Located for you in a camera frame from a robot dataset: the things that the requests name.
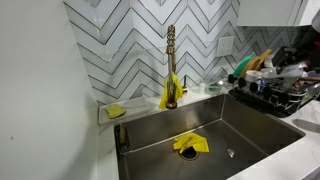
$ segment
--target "dish drying rack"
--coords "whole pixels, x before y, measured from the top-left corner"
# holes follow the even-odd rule
[[[280,118],[290,116],[316,97],[308,96],[305,91],[298,92],[294,86],[283,90],[282,79],[257,84],[244,78],[233,78],[229,75],[229,84],[233,86],[229,91],[230,95],[253,109]]]

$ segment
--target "stainless steel sink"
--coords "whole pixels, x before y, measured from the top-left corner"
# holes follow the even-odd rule
[[[120,127],[115,126],[121,180],[227,179],[305,135],[229,95],[144,117],[124,127],[125,143],[119,143]],[[174,151],[174,138],[188,131],[207,138],[210,152],[191,149],[181,157]]]

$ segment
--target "chevron tile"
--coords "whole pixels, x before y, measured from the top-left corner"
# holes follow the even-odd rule
[[[176,74],[187,85],[223,78],[245,56],[290,45],[293,27],[238,27],[239,0],[65,0],[79,51],[100,105],[158,96],[168,74],[166,31],[176,26]],[[232,55],[216,57],[234,36]]]

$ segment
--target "faucet spout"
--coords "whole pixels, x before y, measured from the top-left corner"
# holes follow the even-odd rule
[[[176,85],[173,81],[172,74],[175,71],[175,55],[174,55],[174,45],[175,45],[175,27],[174,25],[170,25],[167,31],[167,50],[168,54],[168,68],[169,68],[169,81],[167,84],[167,96],[168,101],[166,103],[167,109],[175,109],[177,108],[177,101],[175,97]]]

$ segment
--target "white countertop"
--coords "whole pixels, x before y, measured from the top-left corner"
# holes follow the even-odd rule
[[[212,97],[209,94],[199,94],[197,88],[189,89],[178,106],[184,106],[196,101]],[[151,110],[121,122],[131,121],[144,116],[161,112],[158,109],[159,97],[147,98]],[[320,166],[320,102],[311,101],[290,117],[281,119],[300,129],[306,136],[280,151],[268,156],[249,168],[239,172],[229,179],[232,180],[283,180],[302,179]],[[98,178],[99,180],[118,180],[117,155],[113,134],[114,124],[100,127]]]

